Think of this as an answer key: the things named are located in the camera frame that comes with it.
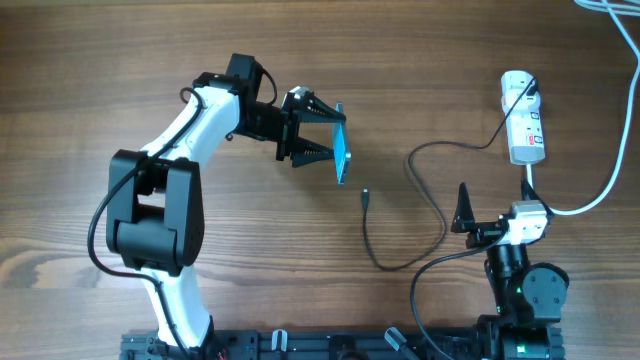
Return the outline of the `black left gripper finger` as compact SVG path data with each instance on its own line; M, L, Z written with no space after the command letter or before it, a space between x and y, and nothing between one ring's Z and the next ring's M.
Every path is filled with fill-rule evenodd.
M331 148L305 138L297 138L292 145L290 153L293 168L333 158L334 151Z
M310 91L294 95L292 110L300 123L337 124L346 121L343 113L329 107Z

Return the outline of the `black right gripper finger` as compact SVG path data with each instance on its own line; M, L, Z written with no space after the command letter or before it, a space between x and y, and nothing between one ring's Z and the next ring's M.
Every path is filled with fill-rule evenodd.
M467 185L462 182L458 189L457 206L451 224L453 233L470 232L475 228L476 222L473 214Z
M525 201L538 201L541 203L541 205L544 207L547 216L548 217L553 217L554 216L554 212L551 210L551 208L538 196L538 194L535 192L534 188L530 185L529 181L527 179L523 179L521 181L521 196L522 199Z

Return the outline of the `teal screen Galaxy smartphone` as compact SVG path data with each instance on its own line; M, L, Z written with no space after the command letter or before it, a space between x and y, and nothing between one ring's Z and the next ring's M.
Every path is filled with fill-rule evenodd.
M332 126L332 144L337 183L344 186L352 158L345 120Z

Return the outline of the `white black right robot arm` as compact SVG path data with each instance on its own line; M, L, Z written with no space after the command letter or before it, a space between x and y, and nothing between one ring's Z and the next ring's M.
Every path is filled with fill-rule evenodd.
M561 360L566 350L556 325L570 279L556 265L530 262L527 248L545 237L554 214L527 181L521 193L522 199L497 220L479 222L467 185L459 185L451 231L467 235L469 250L486 254L484 268L497 311L478 318L478 357Z

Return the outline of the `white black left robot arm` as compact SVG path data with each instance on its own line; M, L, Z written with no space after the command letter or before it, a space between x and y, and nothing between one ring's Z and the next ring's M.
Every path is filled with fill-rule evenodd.
M204 72L179 96L185 107L169 127L138 151L120 150L109 166L108 193L95 218L106 220L106 245L150 297L158 328L146 358L222 359L194 264L204 233L201 172L223 141L244 136L273 142L293 167L335 163L344 184L351 161L342 104L330 106L307 87L282 104L258 99L269 72L252 56L233 54L222 74Z

